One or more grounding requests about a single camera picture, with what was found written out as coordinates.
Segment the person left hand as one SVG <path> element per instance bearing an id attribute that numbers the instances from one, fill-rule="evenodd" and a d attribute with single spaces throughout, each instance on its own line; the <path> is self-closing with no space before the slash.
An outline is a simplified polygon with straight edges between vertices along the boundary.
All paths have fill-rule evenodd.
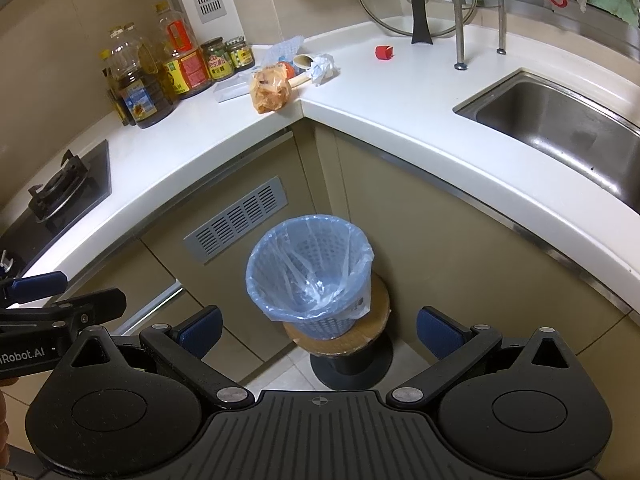
<path id="1" fill-rule="evenodd" d="M 6 421 L 6 398 L 3 391 L 0 391 L 0 468 L 4 468 L 10 461 L 9 434 L 9 425 Z"/>

